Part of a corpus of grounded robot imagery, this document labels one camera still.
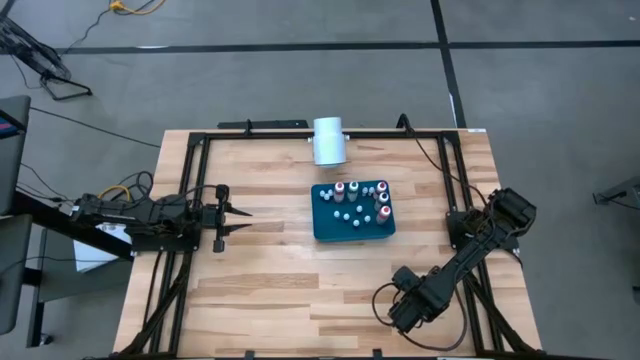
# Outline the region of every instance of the wooden table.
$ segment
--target wooden table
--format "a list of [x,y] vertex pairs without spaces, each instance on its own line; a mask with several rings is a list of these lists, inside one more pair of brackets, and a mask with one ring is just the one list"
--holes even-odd
[[[178,192],[188,135],[189,131],[165,133],[154,197]],[[460,138],[470,182],[490,194],[500,184],[487,134],[460,130]],[[424,139],[421,143],[438,162],[436,142]],[[234,207],[253,214],[250,220],[255,225],[232,233],[222,254],[212,252],[214,233],[203,234],[191,268],[179,356],[242,356],[245,350],[255,350],[257,356],[371,356],[373,348],[381,348],[385,356],[436,354],[409,344],[378,323],[371,296],[402,265],[426,272],[453,256],[444,221],[448,206],[443,176],[413,140],[367,139],[347,144],[348,163],[321,169],[314,165],[312,146],[306,141],[211,143],[205,183],[229,185]],[[452,151],[449,159],[455,166]],[[194,161],[192,182],[197,165]],[[311,222],[311,185],[380,178],[392,190],[395,235],[387,241],[317,243]],[[215,203],[214,191],[207,189],[203,200]],[[479,198],[474,203],[480,204]],[[228,223],[245,221],[228,217]],[[135,260],[116,351],[141,328],[155,258],[155,254],[143,254]],[[490,254],[487,264],[498,308],[526,342],[539,348],[520,266],[503,251]],[[391,289],[378,297],[380,314],[387,313],[392,297]],[[485,343],[491,348],[486,316],[479,303],[478,307]],[[172,315],[170,309],[161,350],[168,344]],[[461,328],[460,305],[454,297],[445,313],[410,335],[426,344],[445,346],[458,338]],[[469,332],[449,354],[473,354]]]

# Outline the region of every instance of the wire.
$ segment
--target wire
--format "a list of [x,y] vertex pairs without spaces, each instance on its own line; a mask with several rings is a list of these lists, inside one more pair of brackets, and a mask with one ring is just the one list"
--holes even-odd
[[114,132],[111,132],[111,131],[108,131],[108,130],[101,129],[99,127],[95,127],[93,125],[85,124],[85,123],[83,123],[81,121],[74,120],[74,119],[72,119],[70,117],[66,117],[64,115],[55,114],[55,113],[52,113],[52,112],[49,112],[49,111],[46,111],[46,110],[38,109],[38,108],[33,107],[33,106],[30,109],[31,110],[35,110],[37,112],[41,112],[43,114],[51,115],[51,116],[54,116],[54,117],[57,117],[57,118],[60,118],[60,119],[63,119],[63,120],[71,121],[72,123],[75,123],[75,124],[78,124],[78,125],[81,125],[81,126],[85,126],[85,127],[88,127],[89,129],[100,131],[102,133],[105,133],[105,134],[108,134],[108,135],[111,135],[111,136],[119,137],[121,139],[133,141],[133,142],[136,142],[138,144],[150,146],[150,147],[157,148],[157,149],[160,148],[160,145],[156,145],[156,144],[148,143],[146,141],[134,139],[134,138],[131,138],[131,137],[128,137],[128,136],[124,136],[124,135],[120,135],[120,134],[117,134],[117,133],[114,133]]
[[518,256],[518,254],[516,254],[516,250],[507,250],[505,249],[504,251],[506,251],[509,255],[511,255],[511,257],[513,257],[514,259],[516,259],[516,261],[520,264],[520,267],[524,269],[524,264],[522,263],[522,259],[520,259],[520,256]]
[[13,54],[9,54],[9,57],[11,57],[11,60],[13,60],[13,63],[16,64],[16,67],[18,68],[18,71],[20,71],[20,75],[22,76],[22,81],[24,82],[24,87],[26,87],[29,90],[36,90],[36,89],[41,89],[42,85],[40,86],[29,86],[29,84],[27,84],[27,77],[24,75],[24,72],[22,71],[22,68],[20,67],[20,64],[18,64],[18,61],[16,61],[16,58],[13,56]]
[[127,14],[131,14],[131,15],[149,15],[153,12],[155,12],[156,10],[158,10],[160,8],[160,6],[162,6],[164,4],[166,0],[160,0],[160,2],[158,2],[154,7],[152,7],[149,10],[145,10],[142,11],[143,8],[145,8],[146,6],[148,6],[149,4],[151,4],[153,1],[150,1],[144,5],[142,5],[142,7],[136,9],[136,10],[132,10],[129,9],[128,7],[126,7],[126,5],[124,5],[122,3],[122,1],[120,0],[115,0],[114,2],[112,2],[109,5],[109,9],[113,10],[113,11],[121,11],[121,12],[126,12]]
[[[378,315],[378,311],[376,310],[376,297],[378,296],[378,294],[380,293],[380,291],[382,291],[383,289],[389,287],[389,286],[393,286],[392,282],[386,283],[382,286],[380,286],[374,293],[373,296],[371,297],[371,308],[373,309],[373,315],[376,317],[376,320],[378,320],[378,322],[380,322],[382,325],[385,326],[389,326],[389,327],[393,327],[393,322],[386,322],[384,320],[382,320],[382,318],[380,318],[380,315]],[[398,292],[396,292],[396,294],[393,296],[393,304],[396,304],[396,297],[398,295],[400,291],[398,290]],[[440,346],[433,346],[433,345],[425,345],[422,343],[419,343],[413,339],[411,339],[409,336],[407,336],[407,334],[403,333],[402,331],[398,331],[398,333],[400,333],[400,335],[402,337],[404,337],[408,342],[412,343],[413,345],[426,349],[426,350],[433,350],[433,351],[451,351],[456,349],[458,346],[460,346],[460,344],[462,344],[462,342],[464,341],[465,336],[467,335],[467,328],[468,328],[468,319],[467,319],[467,312],[465,311],[464,305],[462,305],[462,298],[460,297],[460,292],[458,291],[458,287],[455,286],[454,287],[454,292],[456,294],[456,298],[458,299],[458,303],[460,304],[460,309],[462,310],[462,333],[460,334],[460,337],[458,338],[458,340],[456,340],[456,342],[454,342],[453,344],[449,345],[449,346],[445,346],[445,347],[440,347]],[[422,324],[424,324],[424,319],[420,319],[420,323],[418,324],[418,326],[416,326],[416,328],[421,328]]]
[[393,283],[392,282],[386,283],[380,286],[378,290],[376,290],[373,293],[373,296],[371,297],[371,308],[373,309],[373,316],[375,316],[376,319],[380,322],[380,324],[384,326],[393,326],[393,323],[382,320],[382,318],[380,318],[380,315],[378,315],[378,310],[376,310],[376,297],[378,296],[378,293],[380,293],[380,291],[384,290],[385,288],[388,288],[389,286],[393,286]]
[[420,150],[422,150],[422,153],[424,154],[424,156],[427,157],[427,160],[429,160],[429,162],[431,163],[431,165],[433,165],[433,167],[435,167],[436,169],[440,170],[440,172],[442,172],[444,175],[446,175],[447,177],[457,181],[460,183],[460,185],[468,187],[469,189],[473,189],[478,195],[480,195],[480,200],[482,200],[482,203],[484,204],[484,206],[487,206],[487,200],[484,198],[484,196],[482,195],[482,193],[480,192],[480,190],[478,190],[477,187],[471,185],[471,184],[467,184],[467,183],[463,183],[460,179],[458,179],[457,177],[445,173],[444,170],[442,170],[442,168],[438,165],[436,165],[436,163],[431,159],[431,157],[429,156],[429,154],[427,154],[427,151],[422,147],[422,144],[420,143],[420,140],[418,140],[418,135],[414,133],[414,139],[416,140],[416,143],[418,144],[418,146],[420,147]]
[[[149,1],[147,1],[144,5],[142,5],[142,6],[140,6],[139,8],[137,8],[135,11],[136,11],[136,12],[138,12],[138,11],[144,10],[144,8],[146,8],[147,6],[149,6],[149,5],[153,4],[153,2],[155,2],[155,1],[156,1],[156,0],[149,0]],[[126,11],[122,11],[122,10],[118,10],[118,9],[113,10],[113,12],[114,12],[116,15],[121,15],[121,16],[134,15],[134,13],[126,12]]]
[[158,272],[158,264],[160,264],[160,258],[162,257],[162,251],[158,252],[156,256],[156,262],[153,264],[153,272],[151,273],[151,284],[149,285],[149,295],[147,295],[147,305],[144,308],[144,319],[142,327],[147,324],[147,317],[149,316],[149,307],[151,306],[151,296],[153,296],[153,288],[156,283],[156,273]]
[[111,261],[129,261],[129,260],[125,260],[125,259],[114,259],[114,260],[110,260],[110,261],[104,261],[104,260],[56,259],[56,258],[52,258],[52,257],[49,257],[49,256],[32,256],[32,257],[24,258],[22,260],[18,260],[16,262],[12,263],[11,265],[5,267],[4,269],[2,269],[2,271],[0,271],[0,278],[2,276],[4,276],[4,274],[7,271],[11,270],[11,268],[13,268],[14,266],[22,264],[24,262],[27,262],[29,260],[35,260],[35,259],[48,259],[48,260],[52,260],[52,261],[99,262],[99,263],[103,263],[103,264],[106,264],[106,263],[111,262]]
[[16,185],[16,189],[20,190],[21,192],[23,192],[23,193],[25,193],[25,194],[27,194],[29,196],[32,196],[32,197],[35,197],[35,198],[38,198],[38,199],[49,200],[49,201],[52,201],[54,203],[66,203],[66,202],[73,203],[71,200],[65,200],[65,199],[57,197],[57,196],[56,197],[49,197],[49,196],[43,196],[43,195],[34,194],[34,193],[30,192],[29,190],[24,189],[20,185]]
[[407,334],[399,331],[400,335],[403,338],[405,338],[408,342],[425,350],[452,351],[457,349],[458,346],[460,346],[460,344],[462,344],[462,342],[464,341],[465,336],[467,336],[467,328],[469,327],[469,324],[468,324],[469,320],[467,319],[467,312],[465,311],[464,306],[462,305],[462,298],[460,297],[460,292],[458,291],[457,286],[454,288],[454,291],[456,294],[456,298],[458,299],[458,303],[460,304],[460,309],[462,310],[462,333],[460,334],[460,337],[458,338],[458,340],[456,340],[456,342],[454,342],[449,346],[440,347],[440,346],[425,345],[425,344],[419,343],[413,340],[412,338],[410,338],[409,336],[407,336]]
[[102,197],[105,196],[107,193],[109,193],[110,191],[113,191],[113,190],[117,190],[117,189],[120,189],[120,190],[124,191],[127,194],[127,201],[131,201],[131,192],[124,185],[109,186],[108,188],[104,189],[100,194],[98,194],[98,199],[102,199]]
[[[145,185],[142,185],[140,183],[140,179],[142,177],[142,175],[147,175],[149,177],[149,182],[150,185],[147,187]],[[131,179],[132,177],[136,176],[136,182],[135,184],[127,187],[127,189],[129,190],[129,192],[131,192],[131,190],[133,189],[137,189],[138,191],[140,191],[140,193],[142,194],[142,198],[140,198],[140,200],[143,199],[148,199],[149,195],[151,194],[151,188],[153,188],[153,174],[151,174],[148,171],[139,171],[139,172],[135,172],[127,177],[125,177],[124,179],[120,180],[120,182],[118,183],[118,185],[123,185],[125,183],[125,181]],[[115,201],[117,200],[119,197],[121,197],[122,195],[125,195],[124,191],[120,191],[118,194],[116,194],[114,197],[111,198],[111,201]]]
[[627,204],[622,203],[622,202],[620,202],[618,200],[615,200],[614,197],[606,197],[606,196],[604,196],[602,194],[597,194],[597,195],[600,196],[605,201],[609,201],[609,202],[612,202],[612,203],[614,203],[616,205],[619,205],[619,206],[622,206],[622,207],[626,207],[627,209],[640,210],[640,207],[636,207],[636,206],[633,206],[633,205],[627,205]]
[[42,196],[47,196],[47,194],[43,193],[42,191],[34,188],[33,186],[31,186],[29,184],[23,183],[22,181],[18,181],[18,185],[22,185],[22,186],[28,188],[29,190],[35,192],[36,194],[39,194],[39,195],[42,195]]
[[20,165],[22,165],[22,166],[26,167],[27,169],[31,170],[31,172],[33,172],[33,174],[38,178],[38,180],[40,180],[40,182],[41,182],[44,186],[46,186],[46,187],[47,187],[47,189],[49,189],[52,193],[54,193],[54,194],[56,194],[56,195],[58,195],[58,196],[62,197],[63,199],[65,199],[65,200],[67,200],[67,201],[71,201],[67,196],[65,196],[64,194],[61,194],[61,193],[59,193],[59,192],[57,192],[57,191],[53,190],[53,189],[51,188],[51,186],[49,186],[49,185],[47,184],[47,182],[46,182],[46,181],[42,180],[42,178],[40,177],[40,175],[38,175],[38,172],[36,171],[36,169],[32,168],[31,166],[29,166],[29,165],[27,165],[27,164],[25,164],[25,163],[23,163],[23,162],[21,162],[21,163],[20,163]]
[[205,189],[205,188],[213,188],[213,189],[218,189],[218,187],[216,185],[200,185],[200,186],[196,186],[194,188],[191,188],[189,190],[187,190],[184,194],[182,194],[179,198],[173,200],[172,202],[166,203],[165,205],[171,205],[175,202],[177,202],[180,199],[184,199],[187,197],[188,194],[196,191],[196,190],[200,190],[200,189]]
[[96,21],[93,24],[91,24],[87,28],[87,30],[85,30],[84,35],[80,39],[74,41],[71,45],[69,45],[69,47],[65,51],[63,51],[62,54],[60,54],[60,57],[65,56],[71,50],[72,47],[84,41],[89,36],[89,31],[91,31],[91,29],[93,29],[94,27],[98,26],[98,24],[100,24],[100,19],[102,18],[102,16],[108,13],[109,11],[111,11],[110,8],[101,12],[100,15],[98,15],[98,18],[96,19]]

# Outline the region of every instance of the teal tray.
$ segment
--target teal tray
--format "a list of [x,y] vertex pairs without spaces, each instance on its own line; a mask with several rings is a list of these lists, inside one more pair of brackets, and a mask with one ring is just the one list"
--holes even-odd
[[[382,239],[393,235],[396,232],[396,224],[394,220],[393,205],[391,203],[391,188],[387,183],[387,191],[389,192],[389,203],[391,207],[391,216],[382,225],[376,223],[377,212],[373,209],[375,200],[373,196],[362,196],[362,187],[374,188],[383,180],[376,181],[361,181],[360,188],[358,189],[358,198],[354,202],[350,202],[347,198],[347,194],[344,195],[344,200],[341,203],[336,203],[331,200],[326,201],[320,197],[320,191],[327,192],[333,190],[335,184],[316,184],[311,187],[311,211],[313,216],[313,236],[319,242],[339,242],[339,241],[353,241],[353,240],[368,240],[368,239]],[[356,213],[356,207],[362,205],[362,213]],[[336,219],[333,213],[340,211],[340,218]],[[342,216],[345,213],[349,213],[349,221],[344,221]],[[371,216],[371,221],[366,224],[364,217],[366,215]],[[360,226],[353,227],[353,220],[360,220]]]

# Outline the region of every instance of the black floor stripe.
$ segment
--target black floor stripe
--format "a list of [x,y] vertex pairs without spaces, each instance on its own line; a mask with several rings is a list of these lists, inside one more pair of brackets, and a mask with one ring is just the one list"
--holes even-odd
[[443,47],[440,48],[440,55],[442,56],[442,65],[444,66],[444,74],[447,80],[447,88],[449,89],[449,95],[451,105],[453,107],[453,121],[457,128],[466,128],[467,121],[464,117],[464,110],[462,110],[462,99],[460,98],[460,90],[458,89],[458,81],[456,79],[456,72],[453,68],[453,60],[451,59],[451,51],[449,50],[447,39],[447,31],[444,27],[444,17],[442,16],[442,9],[440,8],[439,0],[431,0],[431,9],[433,10],[433,19],[436,24],[436,32],[438,33],[438,41]]
[[640,40],[452,42],[450,49],[582,49],[640,47]]
[[[116,46],[78,47],[69,55],[110,54],[190,54],[226,52],[286,52],[286,51],[345,51],[345,50],[482,50],[482,49],[588,49],[588,48],[640,47],[640,40],[607,41],[506,41],[506,42],[348,42],[348,43],[299,43],[299,44],[239,44],[239,45],[174,45],[174,46]],[[56,48],[58,52],[66,48]],[[7,55],[0,50],[0,55]]]
[[436,42],[348,42],[298,44],[246,44],[246,45],[191,45],[164,47],[82,47],[69,54],[173,54],[173,53],[225,53],[266,51],[330,51],[330,50],[420,50],[438,49]]

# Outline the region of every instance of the gray floor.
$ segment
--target gray floor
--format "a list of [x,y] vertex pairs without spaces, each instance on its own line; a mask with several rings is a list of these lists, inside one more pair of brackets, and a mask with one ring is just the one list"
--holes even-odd
[[[81,0],[65,0],[64,9],[49,3],[18,1],[10,16],[59,47],[82,36],[104,8]],[[635,1],[442,3],[452,41],[640,39]],[[146,17],[107,14],[83,45],[433,41],[433,24],[429,2],[418,0],[183,0]],[[640,172],[640,49],[458,50],[453,60],[468,126],[488,129],[502,184],[539,208],[522,258],[544,348],[637,358],[640,305],[631,285],[640,285],[638,214],[596,207],[591,192]],[[95,97],[56,103],[42,90],[25,90],[6,56],[0,57],[0,97],[29,94],[34,106],[154,143],[168,128],[246,118],[336,114],[348,126],[379,127],[406,112],[415,126],[453,126],[437,50],[69,55],[65,63]],[[155,167],[157,150],[39,113],[31,119],[25,162],[69,196]],[[21,178],[36,184],[28,173]],[[30,291],[23,297],[30,299]],[[44,327],[57,341],[29,350],[24,306],[16,330],[0,337],[0,353],[6,359],[105,355],[123,300],[119,288],[49,304]]]

